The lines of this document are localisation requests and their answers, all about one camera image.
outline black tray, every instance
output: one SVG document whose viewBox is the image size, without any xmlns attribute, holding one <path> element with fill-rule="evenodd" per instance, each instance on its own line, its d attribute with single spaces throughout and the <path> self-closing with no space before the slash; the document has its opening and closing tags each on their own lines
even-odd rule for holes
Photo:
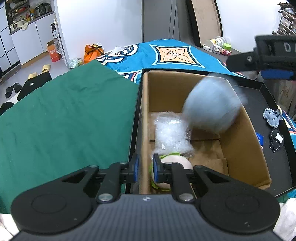
<svg viewBox="0 0 296 241">
<path fill-rule="evenodd" d="M 152 69 L 143 69 L 142 73 Z M 207 71 L 194 71 L 185 69 L 158 69 L 164 71 L 177 71 L 187 72 L 194 74 L 207 75 Z M 228 79 L 234 90 L 240 90 L 248 99 L 248 103 L 244 105 L 251 122 L 256 132 L 264 137 L 263 153 L 268 166 L 272 184 L 268 191 L 275 197 L 288 192 L 290 189 L 296 187 L 296 152 L 292 143 L 291 136 L 283 120 L 280 121 L 279 131 L 284 137 L 284 146 L 279 151 L 273 153 L 269 148 L 269 134 L 272 128 L 268 125 L 267 121 L 263 119 L 263 112 L 266 108 L 276 110 L 277 104 L 275 103 L 272 95 L 268 91 L 264 83 L 251 80 L 243 77 L 216 74 L 216 76 Z M 133 136 L 136 135 L 139 115 L 140 104 L 142 95 L 142 81 L 139 86 L 138 101 L 133 129 Z M 132 138 L 133 142 L 131 150 L 136 149 L 136 138 Z"/>
</svg>

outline screw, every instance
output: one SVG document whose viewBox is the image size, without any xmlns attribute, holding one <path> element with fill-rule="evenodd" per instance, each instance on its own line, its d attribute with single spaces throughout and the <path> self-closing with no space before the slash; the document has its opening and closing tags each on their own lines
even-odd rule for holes
<svg viewBox="0 0 296 241">
<path fill-rule="evenodd" d="M 103 193 L 98 196 L 98 199 L 103 202 L 110 201 L 112 198 L 113 196 L 109 193 Z"/>
<path fill-rule="evenodd" d="M 179 198 L 182 201 L 191 201 L 193 199 L 193 195 L 190 193 L 182 193 Z"/>
<path fill-rule="evenodd" d="M 151 198 L 150 197 L 148 197 L 148 196 L 146 196 L 146 197 L 143 197 L 143 201 L 145 201 L 145 202 L 148 202 L 148 201 L 150 201 L 151 200 Z"/>
</svg>

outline orange bag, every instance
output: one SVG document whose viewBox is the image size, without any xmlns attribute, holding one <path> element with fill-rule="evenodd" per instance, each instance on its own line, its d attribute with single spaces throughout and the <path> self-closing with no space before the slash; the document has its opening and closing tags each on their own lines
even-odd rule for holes
<svg viewBox="0 0 296 241">
<path fill-rule="evenodd" d="M 103 55 L 104 49 L 101 45 L 93 44 L 85 46 L 84 63 L 94 60 L 96 57 Z"/>
</svg>

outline black mat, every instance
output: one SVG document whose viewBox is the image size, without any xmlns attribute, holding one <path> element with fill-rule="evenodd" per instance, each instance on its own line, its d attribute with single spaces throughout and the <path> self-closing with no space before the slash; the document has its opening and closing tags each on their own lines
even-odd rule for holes
<svg viewBox="0 0 296 241">
<path fill-rule="evenodd" d="M 244 107 L 255 131 L 263 136 L 263 153 L 272 179 L 271 186 L 267 191 L 276 196 L 290 189 L 292 187 L 292 180 L 285 146 L 282 146 L 275 153 L 269 148 L 268 136 L 273 128 L 263 119 L 263 112 L 266 108 L 269 108 L 269 105 L 260 90 L 240 86 L 232 87 L 235 91 L 239 90 L 244 93 L 248 98 L 248 103 Z"/>
<path fill-rule="evenodd" d="M 32 79 L 28 79 L 24 86 L 22 87 L 17 100 L 20 101 L 22 98 L 26 97 L 28 94 L 32 93 L 35 89 L 43 86 L 46 82 L 52 80 L 49 72 L 37 75 Z"/>
</svg>

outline green lid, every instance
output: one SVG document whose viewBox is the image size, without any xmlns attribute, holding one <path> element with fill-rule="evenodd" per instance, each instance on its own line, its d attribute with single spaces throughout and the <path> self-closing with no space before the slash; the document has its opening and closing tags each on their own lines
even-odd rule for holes
<svg viewBox="0 0 296 241">
<path fill-rule="evenodd" d="M 231 45 L 230 44 L 223 44 L 224 48 L 226 50 L 231 50 Z"/>
</svg>

